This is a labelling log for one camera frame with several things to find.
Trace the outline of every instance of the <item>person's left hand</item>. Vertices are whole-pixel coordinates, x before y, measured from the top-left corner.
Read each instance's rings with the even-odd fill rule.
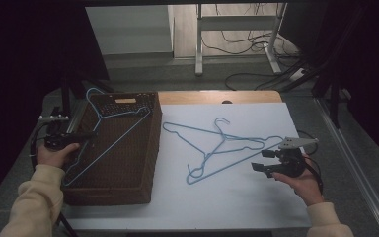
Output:
[[[79,143],[67,145],[63,150],[51,151],[45,148],[44,144],[38,147],[37,163],[39,165],[49,165],[57,168],[62,168],[67,161],[70,152],[79,148]]]

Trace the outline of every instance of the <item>gray floor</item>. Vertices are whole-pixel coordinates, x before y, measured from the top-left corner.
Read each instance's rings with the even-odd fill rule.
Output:
[[[227,90],[224,79],[241,72],[270,73],[264,57],[255,58],[208,58],[204,64],[204,74],[194,76],[192,60],[172,58],[124,59],[110,57],[107,68],[111,81],[107,82],[118,91],[185,91],[185,90]],[[231,84],[238,90],[253,90],[259,84],[269,80],[267,77],[236,77]],[[349,225],[355,236],[378,237],[379,223],[374,209],[362,193],[345,159],[337,147],[334,137],[325,124],[323,116],[311,96],[310,88],[313,81],[295,88],[291,92],[281,94],[290,110],[297,129],[304,130],[319,138],[319,150],[313,157],[323,170],[325,198],[332,201],[341,222]],[[43,113],[48,114],[53,106],[60,105],[60,93],[50,93],[43,102]],[[358,158],[358,162],[368,178],[371,187],[379,197],[379,148],[362,130],[346,108],[340,104],[341,132],[349,147]],[[31,163],[28,156],[28,142],[20,152],[20,156],[0,186],[0,230],[7,223],[9,210],[17,196],[17,186],[30,178]],[[307,229],[273,230],[274,237],[306,236]],[[228,233],[231,236],[261,236],[260,233]],[[80,231],[80,236],[121,236],[125,233],[96,233]],[[207,236],[222,236],[208,233]],[[55,229],[54,236],[67,236],[63,227]]]

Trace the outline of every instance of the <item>white board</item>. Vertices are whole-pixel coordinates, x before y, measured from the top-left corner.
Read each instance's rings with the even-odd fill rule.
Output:
[[[67,206],[65,215],[74,229],[194,231],[310,226],[301,198],[287,185],[255,172],[251,166],[251,162],[269,165],[278,160],[263,158],[261,143],[229,139],[298,137],[284,103],[172,105],[162,106],[162,112],[165,128],[178,132],[194,146],[162,128],[152,201],[124,206]],[[222,133],[214,125],[218,118]],[[223,141],[221,134],[229,136],[208,156]],[[264,148],[280,141],[266,140]],[[204,154],[196,148],[208,157],[202,176],[199,168]],[[244,149],[220,153],[239,148]]]

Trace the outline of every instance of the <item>hand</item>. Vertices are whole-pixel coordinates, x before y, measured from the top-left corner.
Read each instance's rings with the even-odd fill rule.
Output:
[[[51,151],[42,144],[38,148],[37,163],[62,168],[70,152],[79,148],[79,143],[67,145],[63,150]]]
[[[306,159],[306,162],[311,165],[310,160]],[[291,178],[280,173],[272,173],[272,176],[294,189],[306,203],[307,206],[324,202],[324,198],[319,191],[318,183],[309,170],[305,170],[303,174],[297,178]]]

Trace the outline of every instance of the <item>white desk leg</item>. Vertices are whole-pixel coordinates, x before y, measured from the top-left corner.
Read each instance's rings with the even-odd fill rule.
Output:
[[[274,74],[281,74],[281,69],[279,68],[278,61],[276,60],[275,55],[273,54],[273,47],[275,45],[275,40],[279,31],[279,27],[281,25],[282,15],[284,14],[285,6],[286,6],[286,3],[283,3],[281,6],[281,9],[276,15],[276,19],[273,25],[273,30],[269,39],[269,43],[264,43],[266,57],[268,58],[270,67],[272,68],[272,71]]]
[[[198,16],[196,19],[196,53],[195,53],[195,75],[202,75],[202,41],[201,41],[201,4],[198,4]]]

